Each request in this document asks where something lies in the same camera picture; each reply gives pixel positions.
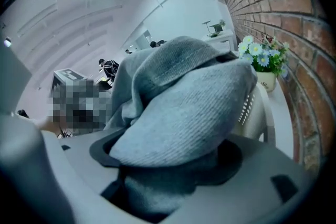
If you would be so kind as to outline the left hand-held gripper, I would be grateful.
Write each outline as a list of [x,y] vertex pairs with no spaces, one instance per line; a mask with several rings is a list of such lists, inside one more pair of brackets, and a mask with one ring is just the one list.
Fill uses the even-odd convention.
[[74,81],[83,80],[86,78],[87,76],[84,76],[69,68],[56,70],[53,73],[53,88],[58,85],[73,84]]

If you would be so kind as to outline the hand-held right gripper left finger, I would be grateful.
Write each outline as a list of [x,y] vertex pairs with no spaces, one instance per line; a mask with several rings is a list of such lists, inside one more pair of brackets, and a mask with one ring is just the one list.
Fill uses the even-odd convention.
[[120,167],[120,161],[111,157],[109,153],[124,133],[125,129],[120,129],[96,140],[89,148],[90,156],[103,167]]

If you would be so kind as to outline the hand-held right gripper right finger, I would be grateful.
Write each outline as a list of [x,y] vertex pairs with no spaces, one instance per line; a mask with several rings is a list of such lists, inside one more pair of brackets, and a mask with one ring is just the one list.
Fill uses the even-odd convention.
[[195,172],[195,185],[218,186],[226,183],[240,170],[242,161],[240,148],[229,140],[223,141],[209,155],[205,166]]

